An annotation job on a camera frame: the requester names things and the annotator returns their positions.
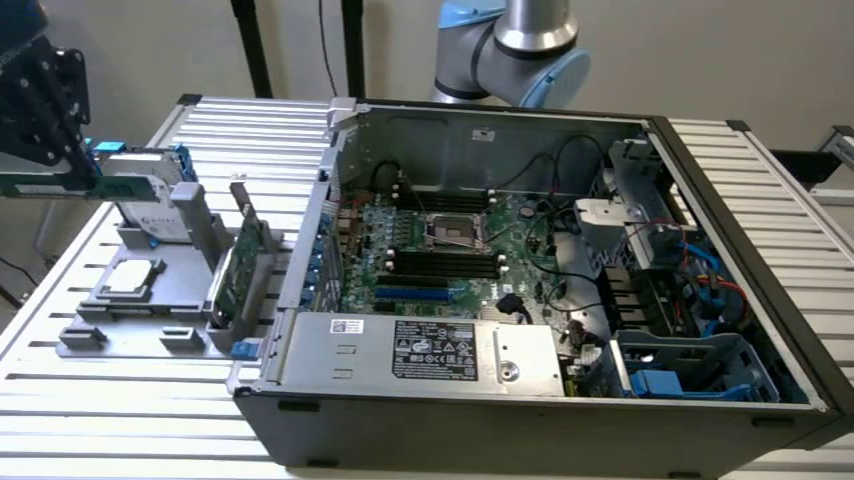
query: cable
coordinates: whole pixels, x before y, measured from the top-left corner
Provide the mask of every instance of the cable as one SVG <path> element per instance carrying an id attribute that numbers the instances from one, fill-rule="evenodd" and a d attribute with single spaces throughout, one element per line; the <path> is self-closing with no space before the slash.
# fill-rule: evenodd
<path id="1" fill-rule="evenodd" d="M 0 257 L 0 262 L 4 263 L 10 268 L 18 270 L 19 272 L 22 272 L 24 274 L 24 276 L 27 277 L 27 279 L 30 280 L 30 282 L 34 284 L 34 286 L 39 286 L 39 282 L 36 282 L 36 279 L 32 278 L 32 275 L 30 275 L 30 272 L 19 267 L 18 265 L 15 265 L 12 262 L 10 262 L 5 258 Z"/>
<path id="2" fill-rule="evenodd" d="M 418 202 L 418 206 L 422 207 L 422 213 L 424 214 L 424 220 L 427 219 L 427 208 L 424 207 L 424 203 L 422 202 L 422 197 L 418 196 L 418 192 L 415 191 L 415 187 L 412 186 L 412 182 L 410 182 L 410 177 L 406 176 L 406 173 L 400 175 L 406 186 L 410 187 L 410 192 L 412 192 L 412 196 L 415 197 L 415 201 Z"/>
<path id="3" fill-rule="evenodd" d="M 682 232 L 682 243 L 683 243 L 683 250 L 682 250 L 682 266 L 685 267 L 689 264 L 689 242 L 687 242 L 687 232 L 685 231 L 685 228 L 682 227 L 682 225 L 675 222 L 674 220 L 667 220 L 667 219 L 655 219 L 651 222 L 645 223 L 643 225 L 641 225 L 639 227 L 635 225 L 635 231 L 631 232 L 626 238 L 623 239 L 619 248 L 617 249 L 617 253 L 619 254 L 619 252 L 623 250 L 623 248 L 629 245 L 629 240 L 631 239 L 631 237 L 634 237 L 638 233 L 641 233 L 641 230 L 643 230 L 647 227 L 651 227 L 654 225 L 671 225 L 674 227 L 677 227 L 679 229 L 679 231 Z"/>
<path id="4" fill-rule="evenodd" d="M 605 304 L 602 302 L 595 302 L 595 303 L 587 304 L 583 307 L 578 307 L 578 308 L 559 308 L 559 307 L 555 307 L 554 303 L 551 303 L 551 297 L 553 297 L 553 295 L 555 293 L 555 290 L 558 289 L 558 287 L 561 286 L 562 283 L 566 283 L 566 280 L 561 280 L 561 282 L 558 282 L 558 285 L 551 287 L 551 290 L 549 290 L 549 293 L 546 294 L 546 301 L 543 302 L 546 305 L 549 305 L 549 307 L 554 311 L 562 312 L 562 313 L 574 313 L 574 312 L 581 312 L 582 310 L 587 310 L 589 308 L 593 308 L 593 307 L 605 307 Z"/>
<path id="5" fill-rule="evenodd" d="M 561 144 L 561 148 L 558 148 L 558 154 L 555 155 L 555 165 L 561 162 L 561 156 L 563 155 L 563 150 L 566 150 L 566 147 L 575 140 L 587 140 L 594 144 L 594 146 L 597 147 L 597 151 L 599 152 L 599 160 L 602 162 L 602 168 L 607 168 L 610 162 L 609 162 L 607 154 L 605 153 L 605 148 L 602 148 L 602 144 L 599 143 L 599 140 L 597 140 L 597 138 L 593 135 L 587 135 L 586 133 L 578 133 L 575 135 L 570 135 L 566 138 L 566 140 L 563 140 L 563 143 Z"/>
<path id="6" fill-rule="evenodd" d="M 379 163 L 374 166 L 374 171 L 371 172 L 371 183 L 368 183 L 368 190 L 376 190 L 376 175 L 379 174 L 380 168 L 386 165 L 394 165 L 398 172 L 400 171 L 400 162 L 398 162 L 394 158 L 386 158 L 379 161 Z"/>
<path id="7" fill-rule="evenodd" d="M 571 207 L 569 208 L 562 208 L 561 210 L 557 210 L 554 212 L 554 215 L 558 216 L 561 215 L 563 212 L 567 212 L 571 210 Z M 529 238 L 531 238 L 531 234 L 534 233 L 534 230 L 537 230 L 537 227 L 539 226 L 539 224 L 542 223 L 543 219 L 546 218 L 546 215 L 543 215 L 542 217 L 539 217 L 537 219 L 537 221 L 531 224 L 531 228 L 529 228 L 529 232 L 525 235 L 525 243 L 527 244 Z M 582 275 L 581 273 L 570 273 L 570 272 L 562 272 L 561 270 L 553 270 L 550 268 L 543 267 L 539 263 L 537 263 L 537 261 L 531 258 L 531 255 L 529 253 L 529 250 L 525 250 L 525 255 L 527 257 L 527 261 L 531 263 L 531 265 L 534 266 L 534 268 L 537 268 L 541 272 L 549 273 L 551 275 L 558 275 L 562 277 L 575 277 L 575 278 L 582 278 L 585 280 L 587 280 L 590 283 L 593 283 L 594 285 L 598 286 L 597 284 L 597 280 L 593 277 L 589 277 L 587 275 Z"/>
<path id="8" fill-rule="evenodd" d="M 15 310 L 20 310 L 24 304 L 22 301 L 15 298 L 15 295 L 5 289 L 3 285 L 0 285 L 0 297 L 7 301 L 7 303 L 12 306 Z"/>
<path id="9" fill-rule="evenodd" d="M 537 162 L 537 160 L 539 159 L 546 159 L 549 161 L 551 161 L 554 163 L 554 165 L 558 164 L 558 161 L 555 160 L 555 157 L 553 157 L 550 154 L 547 153 L 538 153 L 537 155 L 534 155 L 534 157 L 531 157 L 531 160 L 529 160 L 529 163 L 526 163 L 525 167 L 522 167 L 522 170 L 519 170 L 519 172 L 517 172 L 517 174 L 510 177 L 510 179 L 502 183 L 499 183 L 495 186 L 495 189 L 499 190 L 502 188 L 505 188 L 507 185 L 510 185 L 513 182 L 515 182 L 519 177 L 525 174 L 525 172 L 527 172 L 529 168 L 531 168 L 531 166 L 534 165 L 534 163 Z"/>
<path id="10" fill-rule="evenodd" d="M 326 28 L 323 25 L 323 0 L 318 0 L 318 23 L 320 24 L 320 45 L 323 47 L 323 65 L 326 65 L 326 75 L 330 78 L 330 86 L 332 87 L 332 96 L 338 97 L 338 88 L 335 88 L 335 78 L 332 77 L 332 68 L 330 67 L 330 54 L 326 48 Z"/>
<path id="11" fill-rule="evenodd" d="M 703 249 L 701 249 L 697 245 L 691 245 L 690 243 L 679 246 L 687 248 L 690 253 L 706 260 L 713 270 L 721 270 L 721 260 L 714 255 L 706 253 Z"/>
<path id="12" fill-rule="evenodd" d="M 702 285 L 707 285 L 710 283 L 709 276 L 701 275 L 699 277 L 697 277 L 697 281 Z M 718 283 L 722 288 L 726 288 L 727 290 L 738 293 L 738 296 L 742 298 L 742 310 L 738 317 L 738 321 L 741 321 L 747 317 L 747 309 L 750 306 L 750 304 L 747 303 L 747 294 L 745 293 L 745 290 L 742 289 L 742 287 L 738 286 L 738 284 L 727 281 L 719 281 Z"/>

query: robotic arm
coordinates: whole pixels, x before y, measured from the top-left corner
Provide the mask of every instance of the robotic arm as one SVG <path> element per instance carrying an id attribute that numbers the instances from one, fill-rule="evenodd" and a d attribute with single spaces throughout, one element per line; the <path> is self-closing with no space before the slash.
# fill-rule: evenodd
<path id="1" fill-rule="evenodd" d="M 104 176 L 90 123 L 83 54 L 54 48 L 35 0 L 0 0 L 0 196 L 154 201 L 140 176 Z"/>
<path id="2" fill-rule="evenodd" d="M 449 0 L 431 100 L 563 108 L 590 70 L 570 0 Z"/>

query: gray plastic part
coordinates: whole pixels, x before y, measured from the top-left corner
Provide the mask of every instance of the gray plastic part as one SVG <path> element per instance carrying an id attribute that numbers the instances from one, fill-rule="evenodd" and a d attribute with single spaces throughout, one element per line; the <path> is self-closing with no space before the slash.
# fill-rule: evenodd
<path id="1" fill-rule="evenodd" d="M 107 336 L 98 327 L 71 326 L 63 329 L 59 340 L 68 348 L 94 350 L 102 348 L 102 342 L 107 340 Z"/>
<path id="2" fill-rule="evenodd" d="M 116 291 L 111 289 L 111 280 L 116 275 L 123 275 L 124 273 L 118 269 L 122 268 L 122 265 L 128 261 L 142 261 L 148 262 L 148 272 L 146 277 L 140 279 L 139 286 L 132 291 Z M 114 265 L 111 270 L 110 277 L 104 278 L 104 281 L 100 282 L 98 289 L 95 290 L 95 297 L 99 300 L 127 300 L 132 302 L 147 302 L 151 298 L 151 286 L 158 279 L 158 275 L 163 273 L 166 270 L 166 263 L 159 258 L 155 259 L 119 259 Z"/>
<path id="3" fill-rule="evenodd" d="M 100 292 L 116 266 L 127 260 L 148 260 L 163 273 L 150 285 L 147 298 L 127 295 L 102 298 Z M 179 321 L 206 321 L 204 298 L 212 274 L 199 251 L 191 245 L 162 244 L 156 249 L 131 250 L 124 246 L 104 270 L 90 298 L 80 302 L 78 314 L 86 321 L 120 321 L 127 316 L 158 314 Z"/>
<path id="4" fill-rule="evenodd" d="M 171 200 L 184 216 L 192 244 L 214 271 L 224 249 L 215 229 L 216 219 L 204 202 L 204 187 L 199 183 L 180 182 L 172 190 Z"/>
<path id="5" fill-rule="evenodd" d="M 665 338 L 649 332 L 621 330 L 594 364 L 585 387 L 615 398 L 633 396 L 629 371 L 647 364 L 677 372 L 681 379 L 693 379 L 694 383 L 682 385 L 686 391 L 723 391 L 747 384 L 763 392 L 762 401 L 779 402 L 779 392 L 757 352 L 735 333 Z"/>
<path id="6" fill-rule="evenodd" d="M 163 327 L 160 343 L 168 350 L 202 350 L 204 340 L 192 327 Z"/>
<path id="7" fill-rule="evenodd" d="M 132 249 L 151 249 L 150 235 L 139 227 L 119 226 L 116 228 L 119 236 L 122 237 L 122 243 Z"/>

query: warning label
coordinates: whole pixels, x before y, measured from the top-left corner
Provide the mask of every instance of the warning label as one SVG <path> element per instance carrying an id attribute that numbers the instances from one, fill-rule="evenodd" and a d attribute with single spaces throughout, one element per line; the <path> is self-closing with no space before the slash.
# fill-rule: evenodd
<path id="1" fill-rule="evenodd" d="M 475 326 L 470 323 L 395 322 L 391 373 L 419 380 L 478 381 Z"/>

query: capacitor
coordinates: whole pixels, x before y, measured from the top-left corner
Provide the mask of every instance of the capacitor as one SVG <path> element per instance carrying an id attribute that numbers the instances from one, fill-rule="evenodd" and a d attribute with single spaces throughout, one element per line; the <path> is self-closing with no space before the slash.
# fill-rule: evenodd
<path id="1" fill-rule="evenodd" d="M 563 298 L 566 296 L 566 282 L 561 282 L 558 284 L 558 288 L 555 288 L 555 298 Z"/>
<path id="2" fill-rule="evenodd" d="M 539 240 L 537 238 L 529 237 L 525 240 L 525 246 L 527 247 L 529 252 L 537 254 L 537 251 L 539 250 Z"/>
<path id="3" fill-rule="evenodd" d="M 323 258 L 320 258 L 320 255 L 312 256 L 308 259 L 308 268 L 319 270 L 322 265 L 323 265 Z"/>
<path id="4" fill-rule="evenodd" d="M 318 272 L 306 272 L 306 280 L 303 281 L 303 287 L 308 288 L 318 283 Z"/>
<path id="5" fill-rule="evenodd" d="M 323 253 L 323 240 L 315 240 L 314 245 L 311 246 L 311 254 L 320 255 Z"/>
<path id="6" fill-rule="evenodd" d="M 332 217 L 328 213 L 320 214 L 320 233 L 327 233 L 330 229 L 330 225 L 332 225 Z"/>
<path id="7" fill-rule="evenodd" d="M 537 202 L 527 200 L 518 210 L 518 216 L 521 220 L 530 220 L 537 215 Z"/>
<path id="8" fill-rule="evenodd" d="M 534 285 L 534 301 L 543 303 L 543 282 L 537 282 Z"/>
<path id="9" fill-rule="evenodd" d="M 308 305 L 315 300 L 315 289 L 314 287 L 303 288 L 303 291 L 299 295 L 299 304 Z"/>

